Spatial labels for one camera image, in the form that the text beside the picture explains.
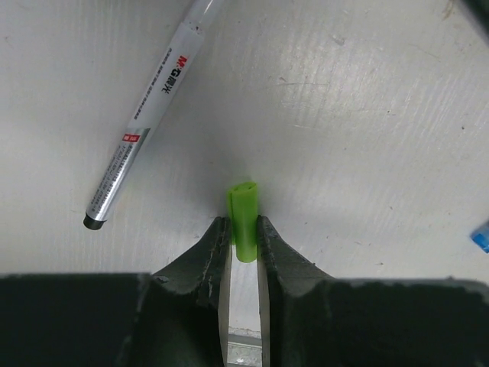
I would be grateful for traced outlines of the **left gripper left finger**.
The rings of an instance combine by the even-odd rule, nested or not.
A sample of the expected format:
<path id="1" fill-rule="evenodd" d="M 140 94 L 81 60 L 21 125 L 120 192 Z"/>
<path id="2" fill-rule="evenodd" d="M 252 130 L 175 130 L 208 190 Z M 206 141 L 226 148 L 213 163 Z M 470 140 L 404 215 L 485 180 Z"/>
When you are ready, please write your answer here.
<path id="1" fill-rule="evenodd" d="M 231 225 L 154 274 L 6 274 L 3 366 L 224 366 Z"/>

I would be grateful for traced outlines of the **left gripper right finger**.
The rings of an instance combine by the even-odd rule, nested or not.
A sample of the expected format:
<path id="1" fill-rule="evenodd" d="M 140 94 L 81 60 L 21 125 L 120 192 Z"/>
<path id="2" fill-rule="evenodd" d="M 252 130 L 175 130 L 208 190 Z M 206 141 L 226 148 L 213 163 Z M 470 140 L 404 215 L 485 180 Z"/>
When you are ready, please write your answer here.
<path id="1" fill-rule="evenodd" d="M 486 366 L 488 287 L 469 280 L 341 279 L 257 220 L 265 366 Z"/>

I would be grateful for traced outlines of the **light green pen cap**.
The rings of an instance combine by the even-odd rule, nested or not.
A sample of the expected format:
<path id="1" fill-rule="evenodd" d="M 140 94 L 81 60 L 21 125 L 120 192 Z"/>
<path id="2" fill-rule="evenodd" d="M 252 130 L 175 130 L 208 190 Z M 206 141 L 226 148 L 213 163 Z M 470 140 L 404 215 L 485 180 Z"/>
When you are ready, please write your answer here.
<path id="1" fill-rule="evenodd" d="M 248 181 L 231 187 L 226 193 L 226 203 L 236 257 L 243 263 L 252 263 L 257 258 L 257 184 Z"/>

